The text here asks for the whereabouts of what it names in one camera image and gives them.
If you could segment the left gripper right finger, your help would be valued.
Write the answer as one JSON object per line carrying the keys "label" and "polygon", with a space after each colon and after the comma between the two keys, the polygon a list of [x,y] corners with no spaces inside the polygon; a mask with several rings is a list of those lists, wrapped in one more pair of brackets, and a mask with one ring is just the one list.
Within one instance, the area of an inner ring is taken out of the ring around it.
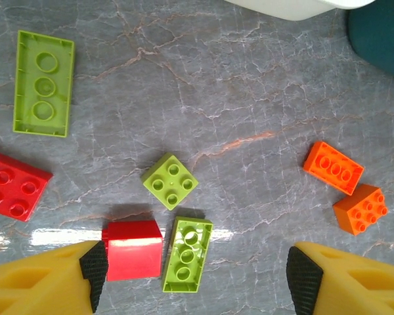
{"label": "left gripper right finger", "polygon": [[394,266],[317,243],[288,252],[296,314],[394,314]]}

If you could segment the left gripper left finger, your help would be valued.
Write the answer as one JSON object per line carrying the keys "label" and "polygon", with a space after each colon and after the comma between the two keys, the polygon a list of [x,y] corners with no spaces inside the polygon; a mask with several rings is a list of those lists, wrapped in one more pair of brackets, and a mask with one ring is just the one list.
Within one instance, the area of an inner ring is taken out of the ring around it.
{"label": "left gripper left finger", "polygon": [[103,241],[0,264],[0,314],[94,314],[107,271]]}

